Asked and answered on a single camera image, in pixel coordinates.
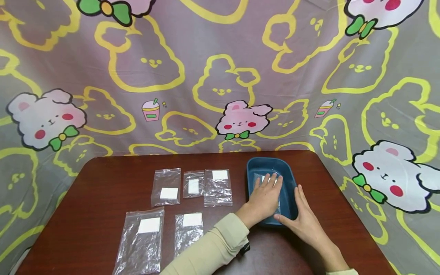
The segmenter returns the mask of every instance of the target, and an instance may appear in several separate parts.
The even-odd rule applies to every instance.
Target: hand
[[[298,218],[296,220],[290,220],[279,214],[275,214],[274,218],[319,252],[327,272],[348,270],[349,267],[341,251],[324,232],[308,205],[301,185],[295,187],[295,202],[298,207]]]
[[[276,176],[276,173],[273,173],[272,177],[266,174],[261,185],[260,178],[257,178],[249,201],[236,212],[236,215],[248,229],[265,218],[272,216],[278,208],[282,176],[279,176],[278,179],[276,179]]]
[[[295,188],[295,202],[298,207],[296,220],[290,220],[279,214],[276,214],[274,218],[292,230],[301,240],[319,251],[323,245],[328,243],[329,238],[310,209],[301,185]]]

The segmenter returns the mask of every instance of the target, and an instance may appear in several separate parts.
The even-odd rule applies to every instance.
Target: plastic zip bag
[[[195,198],[204,194],[205,171],[187,171],[183,174],[183,197]]]
[[[180,178],[180,168],[156,170],[151,192],[151,207],[180,204]]]
[[[164,216],[164,207],[127,212],[113,275],[138,275],[161,271]]]
[[[232,206],[229,169],[205,170],[204,206]]]
[[[174,258],[203,236],[202,213],[176,215]]]
[[[260,179],[260,185],[261,185],[263,183],[264,178],[265,178],[265,175],[254,173],[253,174],[253,180],[254,180],[253,184],[254,184],[254,186],[257,183],[257,179]],[[279,196],[278,196],[278,208],[275,210],[274,214],[281,214],[281,206],[280,206],[280,203],[279,203]]]

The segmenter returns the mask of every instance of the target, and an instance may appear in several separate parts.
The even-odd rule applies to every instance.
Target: cartoon print backdrop
[[[439,34],[437,0],[0,0],[0,270],[93,157],[301,149],[439,273]]]

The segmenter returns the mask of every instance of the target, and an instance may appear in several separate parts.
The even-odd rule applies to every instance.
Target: green bow
[[[241,138],[241,139],[247,139],[249,137],[250,131],[244,131],[243,133],[238,134],[231,134],[228,133],[226,134],[226,137],[224,138],[225,140],[231,140],[233,138]]]
[[[368,193],[370,193],[370,196],[378,203],[383,204],[387,200],[387,197],[382,192],[371,188],[371,186],[367,184],[367,181],[365,180],[365,177],[362,174],[355,176],[353,178],[353,182],[363,187],[363,189]]]
[[[353,36],[359,33],[359,39],[362,40],[367,37],[373,27],[378,23],[378,20],[375,18],[369,22],[365,22],[365,18],[363,15],[357,15],[353,22],[345,29],[345,34],[348,36]]]
[[[58,151],[61,148],[62,142],[68,137],[77,136],[79,134],[77,128],[73,125],[67,126],[64,131],[58,135],[58,137],[53,138],[49,141],[49,145],[52,147],[53,151]]]
[[[129,27],[133,23],[131,7],[125,1],[110,3],[107,0],[78,0],[77,7],[84,15],[104,14],[113,17],[119,24]]]

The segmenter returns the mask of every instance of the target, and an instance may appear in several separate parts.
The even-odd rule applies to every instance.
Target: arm
[[[278,207],[282,177],[275,184],[276,175],[266,175],[236,214],[228,214],[214,228],[192,244],[161,275],[211,275],[219,267],[228,264],[248,242],[249,229],[271,216]]]
[[[295,188],[295,202],[298,206],[296,220],[290,220],[279,214],[276,214],[274,218],[318,251],[328,275],[357,275],[354,269],[348,267],[339,248],[330,240],[319,224],[308,205],[301,185]]]
[[[238,254],[248,242],[248,234],[244,223],[235,214],[228,214],[174,259],[161,275],[210,275]]]

